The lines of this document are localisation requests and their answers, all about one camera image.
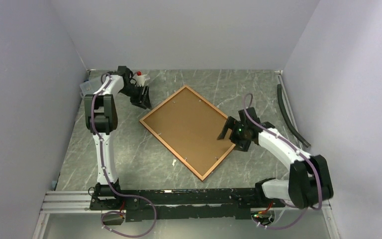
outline gray marble surface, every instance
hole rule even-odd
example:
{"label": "gray marble surface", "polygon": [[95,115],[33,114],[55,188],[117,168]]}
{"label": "gray marble surface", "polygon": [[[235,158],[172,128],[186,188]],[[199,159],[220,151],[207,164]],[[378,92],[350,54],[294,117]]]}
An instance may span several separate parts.
{"label": "gray marble surface", "polygon": [[[90,79],[104,71],[93,71]],[[254,94],[253,106],[261,121],[270,121],[293,143],[277,103],[277,80],[273,71],[262,70],[151,70],[142,71],[151,79],[153,107],[184,84],[189,85],[228,116],[238,117],[242,97]],[[201,182],[175,159],[139,120],[149,112],[132,106],[129,98],[115,99],[118,129],[114,134],[116,171],[122,189],[187,189],[253,187],[262,179],[287,178],[286,168],[268,151],[252,144],[248,152],[233,151]],[[96,184],[97,159],[92,134],[86,128],[81,103],[71,141],[59,177],[57,190],[86,190]]]}

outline robotic arm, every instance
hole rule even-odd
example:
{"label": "robotic arm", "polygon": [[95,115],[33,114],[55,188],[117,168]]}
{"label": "robotic arm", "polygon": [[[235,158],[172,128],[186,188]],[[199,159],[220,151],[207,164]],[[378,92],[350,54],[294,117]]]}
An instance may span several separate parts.
{"label": "robotic arm", "polygon": [[[110,183],[117,184],[118,175],[115,170],[115,162],[113,158],[113,141],[111,132],[116,130],[118,126],[118,117],[116,113],[114,98],[118,92],[123,93],[130,97],[130,101],[134,106],[143,109],[151,108],[149,99],[149,87],[144,86],[145,76],[140,72],[134,78],[134,74],[126,66],[119,66],[115,72],[107,72],[102,78],[105,81],[102,86],[93,94],[84,97],[84,107],[86,116],[86,126],[92,132],[97,151],[98,175],[97,175],[97,188],[101,185],[107,185],[102,165],[101,156],[106,167],[107,175]],[[94,106],[93,98],[97,95]],[[95,133],[92,125],[92,110],[95,111],[103,107],[103,112],[94,112],[94,123],[97,132],[101,138]]]}
{"label": "robotic arm", "polygon": [[231,129],[229,139],[236,144],[235,150],[248,151],[251,142],[254,142],[270,151],[289,170],[289,180],[269,178],[256,183],[258,195],[292,201],[300,209],[312,207],[321,203],[319,200],[333,197],[333,187],[324,157],[313,156],[299,149],[284,138],[271,123],[260,123],[254,108],[240,110],[238,113],[241,121],[229,117],[217,139],[225,138],[228,129]]}

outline small white object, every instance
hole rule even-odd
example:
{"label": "small white object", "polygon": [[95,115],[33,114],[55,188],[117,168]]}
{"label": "small white object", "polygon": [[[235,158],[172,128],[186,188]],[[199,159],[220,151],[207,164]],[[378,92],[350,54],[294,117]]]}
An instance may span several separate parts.
{"label": "small white object", "polygon": [[144,86],[144,83],[150,79],[150,76],[147,75],[141,75],[141,76],[135,76],[135,81],[137,82],[137,86]]}

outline wooden picture frame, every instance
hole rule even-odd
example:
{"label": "wooden picture frame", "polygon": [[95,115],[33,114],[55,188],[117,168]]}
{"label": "wooden picture frame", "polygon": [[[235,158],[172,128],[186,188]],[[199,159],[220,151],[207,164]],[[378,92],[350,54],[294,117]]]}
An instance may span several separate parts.
{"label": "wooden picture frame", "polygon": [[140,122],[203,181],[235,146],[229,140],[231,130],[224,140],[216,140],[226,119],[216,106],[184,85]]}

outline black rubber strip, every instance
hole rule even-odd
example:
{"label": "black rubber strip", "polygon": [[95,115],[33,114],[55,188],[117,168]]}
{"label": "black rubber strip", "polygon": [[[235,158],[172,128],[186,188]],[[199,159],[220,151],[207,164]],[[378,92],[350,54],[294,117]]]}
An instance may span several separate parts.
{"label": "black rubber strip", "polygon": [[304,145],[304,147],[309,148],[311,146],[308,141],[302,137],[301,134],[296,131],[296,128],[293,127],[292,122],[290,122],[289,116],[286,113],[285,104],[282,97],[282,85],[278,84],[278,103],[279,103],[279,109],[281,110],[282,116],[284,117],[286,126],[289,128],[290,132],[295,135],[295,137]]}

